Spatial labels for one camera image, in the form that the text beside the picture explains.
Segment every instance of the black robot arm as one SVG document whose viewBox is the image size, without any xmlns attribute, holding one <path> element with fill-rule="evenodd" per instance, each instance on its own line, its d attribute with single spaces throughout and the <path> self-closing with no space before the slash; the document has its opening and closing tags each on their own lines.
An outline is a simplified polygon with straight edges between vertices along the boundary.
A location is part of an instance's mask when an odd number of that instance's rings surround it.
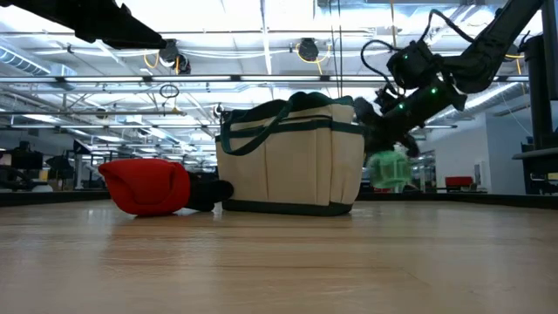
<svg viewBox="0 0 558 314">
<path fill-rule="evenodd" d="M 464 110 L 466 95 L 482 92 L 491 85 L 514 40 L 544 1 L 510 0 L 475 39 L 457 30 L 471 42 L 457 57 L 432 54 L 425 42 L 428 29 L 419 41 L 397 49 L 387 67 L 398 86 L 417 91 L 408 97 L 392 96 L 387 91 L 393 93 L 394 88 L 388 83 L 378 92 L 376 100 L 382 107 L 383 116 L 373 112 L 365 100 L 356 101 L 357 117 L 370 127 L 367 152 L 392 149 L 396 142 L 405 144 L 409 131 L 424 126 L 427 119 L 448 106 Z M 433 14 L 442 16 L 433 10 L 430 19 Z M 416 147 L 409 148 L 412 154 L 418 152 Z"/>
</svg>

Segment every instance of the ceiling light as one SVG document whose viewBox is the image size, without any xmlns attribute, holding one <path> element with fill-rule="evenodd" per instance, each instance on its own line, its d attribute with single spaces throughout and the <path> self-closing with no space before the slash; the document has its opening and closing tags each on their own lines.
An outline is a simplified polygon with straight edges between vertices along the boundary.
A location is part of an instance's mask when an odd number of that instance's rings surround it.
<svg viewBox="0 0 558 314">
<path fill-rule="evenodd" d="M 66 82 L 68 83 L 97 83 L 97 82 L 142 82 L 142 77 L 132 76 L 132 77 L 66 77 Z"/>
<path fill-rule="evenodd" d="M 204 125 L 190 125 L 190 126 L 175 126 L 175 125 L 162 125 L 157 126 L 158 128 L 165 129 L 165 128 L 177 128 L 177 129 L 193 129 L 193 128 L 202 128 Z M 219 125 L 208 125 L 204 126 L 207 128 L 221 128 Z"/>
<path fill-rule="evenodd" d="M 29 79 L 33 80 L 33 83 L 56 83 L 56 79 L 52 77 L 48 78 L 0 78 L 0 83 L 27 83 Z"/>
<path fill-rule="evenodd" d="M 105 127 L 105 126 L 86 126 L 86 125 L 83 125 L 83 126 L 60 126 L 60 127 L 62 127 L 62 128 L 80 128 L 80 129 L 88 129 L 88 128 L 103 128 L 103 127 Z"/>
<path fill-rule="evenodd" d="M 85 133 L 83 131 L 79 131 L 79 130 L 74 130 L 74 129 L 68 129 L 68 131 L 75 133 L 75 134 L 79 134 L 79 135 L 83 135 L 83 136 L 89 136 L 90 134 Z"/>
<path fill-rule="evenodd" d="M 137 126 L 137 125 L 113 125 L 109 128 L 151 128 L 151 126 Z"/>
<path fill-rule="evenodd" d="M 121 141 L 124 141 L 124 140 L 122 140 L 120 137 L 116 137 L 116 136 L 97 135 L 96 137 L 99 138 L 100 140 L 106 140 L 106 141 L 111 141 L 111 142 L 121 142 Z"/>
<path fill-rule="evenodd" d="M 243 75 L 241 76 L 241 81 L 268 81 L 272 80 L 274 82 L 280 81 L 318 81 L 319 76 L 302 76 L 302 75 Z"/>
<path fill-rule="evenodd" d="M 59 119 L 44 114 L 24 114 L 24 117 L 28 119 L 35 119 L 37 121 L 47 122 L 47 123 L 57 123 L 60 121 Z"/>
<path fill-rule="evenodd" d="M 167 134 L 164 133 L 163 131 L 157 129 L 157 128 L 151 128 L 149 130 L 146 130 L 147 132 L 149 132 L 151 135 L 156 136 L 160 139 L 165 139 L 167 137 Z"/>
<path fill-rule="evenodd" d="M 447 128 L 457 128 L 457 126 L 425 126 L 425 129 L 447 129 Z"/>
<path fill-rule="evenodd" d="M 39 129 L 47 129 L 47 128 L 55 128 L 55 126 L 45 126 L 45 125 L 11 125 L 9 126 L 11 128 L 21 128 L 21 129 L 35 129 L 35 128 L 39 128 Z"/>
<path fill-rule="evenodd" d="M 208 82 L 208 81 L 229 81 L 230 77 L 226 75 L 221 76 L 162 76 L 152 77 L 154 82 Z"/>
<path fill-rule="evenodd" d="M 341 77 L 333 76 L 330 80 L 341 80 Z M 357 76 L 357 75 L 348 75 L 343 76 L 343 80 L 346 81 L 366 81 L 366 82 L 384 82 L 384 78 L 381 76 Z"/>
</svg>

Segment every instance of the table surface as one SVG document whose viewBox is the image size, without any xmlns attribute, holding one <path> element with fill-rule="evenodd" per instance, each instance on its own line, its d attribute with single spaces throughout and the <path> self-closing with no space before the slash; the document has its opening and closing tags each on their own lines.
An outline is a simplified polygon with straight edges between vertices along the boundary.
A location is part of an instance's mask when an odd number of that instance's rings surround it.
<svg viewBox="0 0 558 314">
<path fill-rule="evenodd" d="M 558 313 L 558 211 L 358 202 L 350 215 L 0 208 L 3 313 Z"/>
</svg>

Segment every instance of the tote bag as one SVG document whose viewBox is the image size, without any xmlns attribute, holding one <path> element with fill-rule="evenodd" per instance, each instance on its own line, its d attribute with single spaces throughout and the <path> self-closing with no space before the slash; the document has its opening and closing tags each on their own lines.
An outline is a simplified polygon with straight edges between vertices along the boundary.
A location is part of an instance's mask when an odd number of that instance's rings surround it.
<svg viewBox="0 0 558 314">
<path fill-rule="evenodd" d="M 299 92 L 234 110 L 216 138 L 219 176 L 235 187 L 223 208 L 293 215 L 341 215 L 357 198 L 364 128 L 352 98 Z"/>
</svg>

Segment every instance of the red object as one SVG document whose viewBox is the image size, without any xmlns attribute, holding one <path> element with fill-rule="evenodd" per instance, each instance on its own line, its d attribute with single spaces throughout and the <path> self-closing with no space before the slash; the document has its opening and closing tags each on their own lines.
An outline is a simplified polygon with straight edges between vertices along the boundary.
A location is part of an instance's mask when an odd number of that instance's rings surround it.
<svg viewBox="0 0 558 314">
<path fill-rule="evenodd" d="M 446 187 L 469 187 L 471 184 L 472 177 L 446 177 Z"/>
<path fill-rule="evenodd" d="M 190 178 L 176 162 L 132 159 L 108 162 L 99 167 L 111 197 L 132 215 L 168 215 L 188 203 Z"/>
</svg>

